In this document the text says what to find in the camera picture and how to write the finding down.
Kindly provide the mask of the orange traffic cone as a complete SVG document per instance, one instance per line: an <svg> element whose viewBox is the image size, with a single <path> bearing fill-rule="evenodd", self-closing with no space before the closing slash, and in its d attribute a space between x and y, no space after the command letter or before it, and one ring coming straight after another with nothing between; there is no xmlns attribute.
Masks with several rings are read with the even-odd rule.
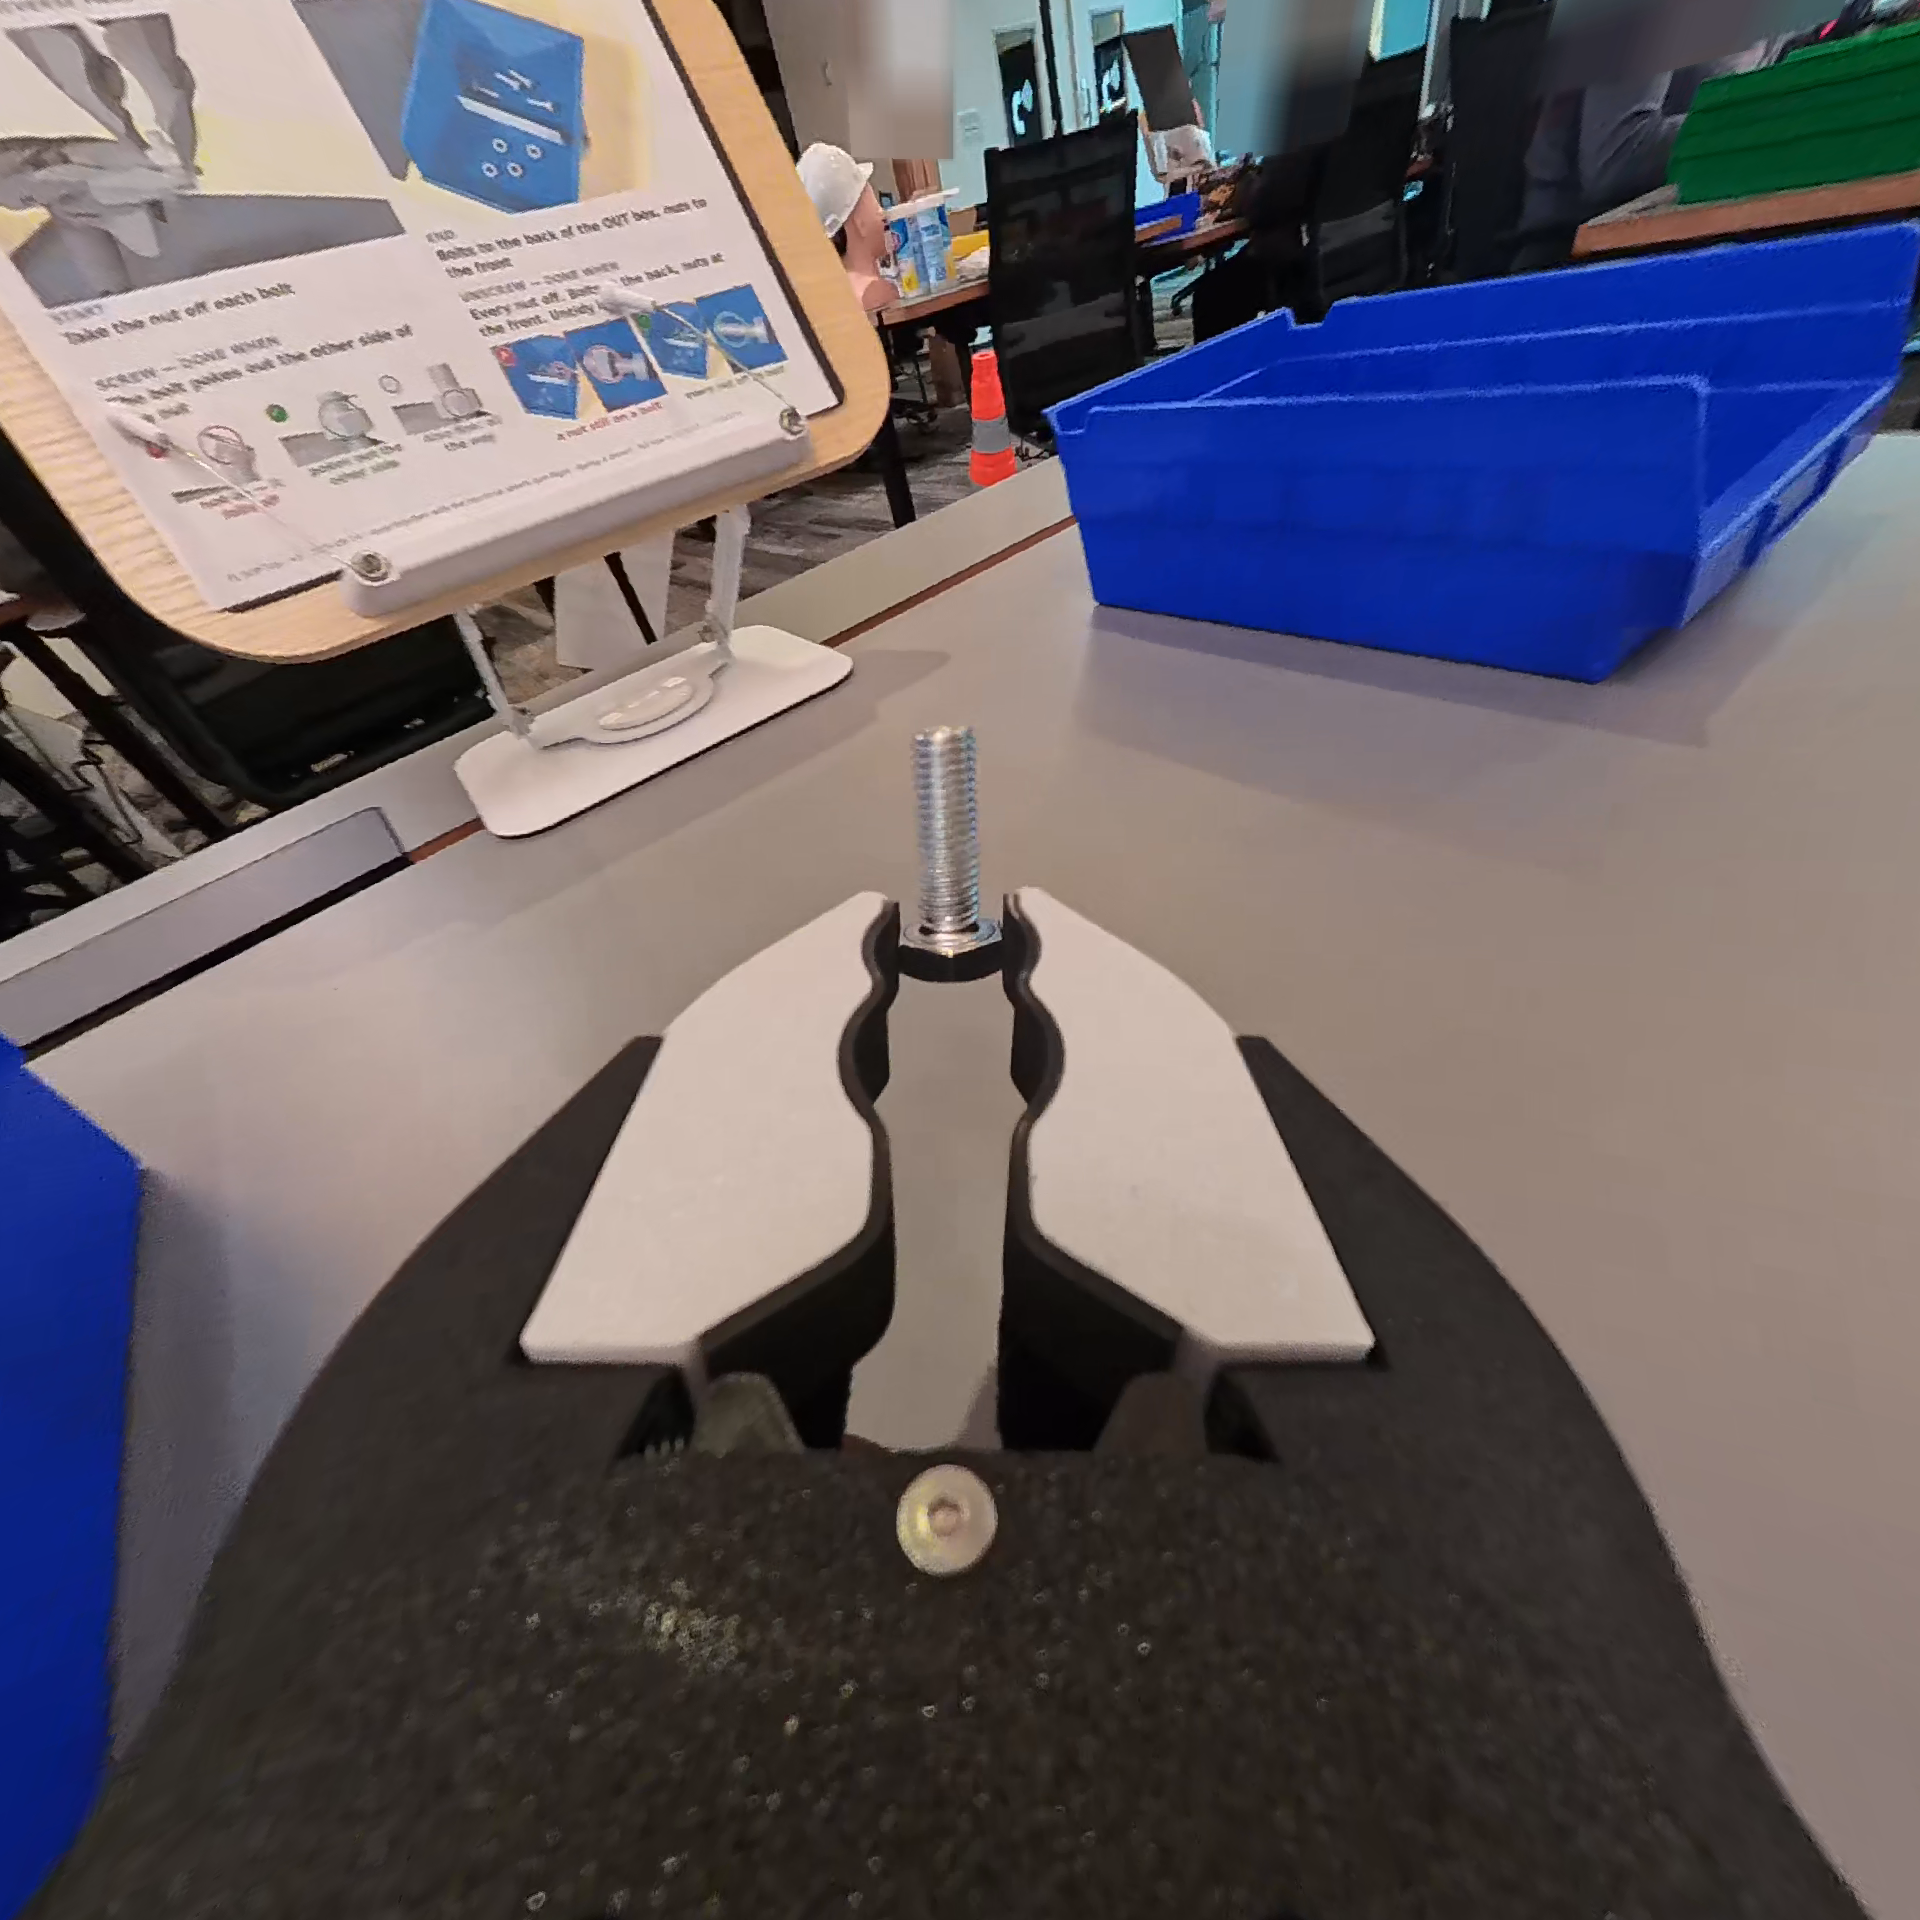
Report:
<svg viewBox="0 0 1920 1920"><path fill-rule="evenodd" d="M1009 417L1006 389L998 349L972 344L967 353L967 401L969 401L969 483L974 490L991 490L1018 478L1024 446Z"/></svg>

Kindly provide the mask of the instruction board on white stand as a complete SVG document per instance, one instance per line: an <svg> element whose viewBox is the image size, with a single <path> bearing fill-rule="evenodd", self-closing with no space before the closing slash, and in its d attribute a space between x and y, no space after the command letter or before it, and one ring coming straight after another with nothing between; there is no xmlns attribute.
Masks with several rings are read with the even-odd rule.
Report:
<svg viewBox="0 0 1920 1920"><path fill-rule="evenodd" d="M873 324L714 5L6 5L6 530L265 810L529 837L840 688L736 625Z"/></svg>

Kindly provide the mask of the black flat pad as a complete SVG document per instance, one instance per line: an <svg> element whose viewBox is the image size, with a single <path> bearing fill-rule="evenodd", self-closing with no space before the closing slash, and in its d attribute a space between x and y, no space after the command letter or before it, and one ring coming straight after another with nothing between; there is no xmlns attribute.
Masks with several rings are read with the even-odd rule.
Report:
<svg viewBox="0 0 1920 1920"><path fill-rule="evenodd" d="M300 837L231 841L132 883L6 947L3 1030L26 1052L62 1045L280 928L400 874L404 849L378 806Z"/></svg>

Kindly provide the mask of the steel hex bolt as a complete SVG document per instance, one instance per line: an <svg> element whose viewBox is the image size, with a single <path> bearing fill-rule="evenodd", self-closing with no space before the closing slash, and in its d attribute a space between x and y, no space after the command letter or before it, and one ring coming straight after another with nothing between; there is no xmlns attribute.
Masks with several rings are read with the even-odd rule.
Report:
<svg viewBox="0 0 1920 1920"><path fill-rule="evenodd" d="M913 744L920 906L903 916L900 971L922 981L972 981L1002 970L1002 924L982 893L977 833L977 733L936 726Z"/></svg>

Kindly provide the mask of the green crate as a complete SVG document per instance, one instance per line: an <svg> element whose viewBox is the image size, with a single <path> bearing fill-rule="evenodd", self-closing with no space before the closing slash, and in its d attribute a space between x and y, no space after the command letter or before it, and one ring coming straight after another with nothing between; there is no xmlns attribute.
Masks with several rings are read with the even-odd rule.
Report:
<svg viewBox="0 0 1920 1920"><path fill-rule="evenodd" d="M1680 203L1911 174L1918 166L1918 26L1815 41L1703 81L1671 146Z"/></svg>

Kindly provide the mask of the blue plastic bin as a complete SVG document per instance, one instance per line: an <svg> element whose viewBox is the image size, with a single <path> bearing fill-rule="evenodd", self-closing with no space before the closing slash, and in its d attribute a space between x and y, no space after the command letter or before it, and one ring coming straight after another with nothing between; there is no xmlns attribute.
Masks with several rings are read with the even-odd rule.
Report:
<svg viewBox="0 0 1920 1920"><path fill-rule="evenodd" d="M1832 491L1915 227L1275 312L1048 411L1104 609L1600 683Z"/></svg>

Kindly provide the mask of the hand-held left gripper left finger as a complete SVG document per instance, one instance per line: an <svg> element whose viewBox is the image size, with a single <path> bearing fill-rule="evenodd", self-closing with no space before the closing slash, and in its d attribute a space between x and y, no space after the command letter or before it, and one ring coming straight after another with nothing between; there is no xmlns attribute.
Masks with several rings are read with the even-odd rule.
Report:
<svg viewBox="0 0 1920 1920"><path fill-rule="evenodd" d="M766 1377L844 1414L897 1296L889 1075L898 907L856 893L722 973L660 1036L519 1352Z"/></svg>

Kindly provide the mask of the black mesh office chair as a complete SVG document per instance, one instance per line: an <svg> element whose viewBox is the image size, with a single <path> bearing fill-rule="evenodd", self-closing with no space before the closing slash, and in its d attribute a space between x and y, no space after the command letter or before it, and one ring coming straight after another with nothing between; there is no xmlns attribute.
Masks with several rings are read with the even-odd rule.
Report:
<svg viewBox="0 0 1920 1920"><path fill-rule="evenodd" d="M1018 441L1049 444L1049 411L1143 363L1137 272L1138 126L988 150L992 347Z"/></svg>

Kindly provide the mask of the blue bin with black divider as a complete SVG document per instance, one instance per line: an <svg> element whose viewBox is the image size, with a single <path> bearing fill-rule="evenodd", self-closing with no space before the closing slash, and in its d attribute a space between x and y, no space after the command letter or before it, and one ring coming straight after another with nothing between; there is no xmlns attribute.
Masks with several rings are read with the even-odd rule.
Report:
<svg viewBox="0 0 1920 1920"><path fill-rule="evenodd" d="M112 1740L139 1169L3 1042L3 1916L79 1835Z"/></svg>

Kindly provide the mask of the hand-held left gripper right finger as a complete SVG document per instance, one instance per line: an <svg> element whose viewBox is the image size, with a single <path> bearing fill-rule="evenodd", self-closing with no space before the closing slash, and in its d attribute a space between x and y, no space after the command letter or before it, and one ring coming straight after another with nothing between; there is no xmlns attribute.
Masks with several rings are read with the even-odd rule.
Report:
<svg viewBox="0 0 1920 1920"><path fill-rule="evenodd" d="M1172 1373L1361 1365L1377 1331L1231 1021L1162 961L1027 885L1003 988L1011 1149L999 1386L1072 1414Z"/></svg>

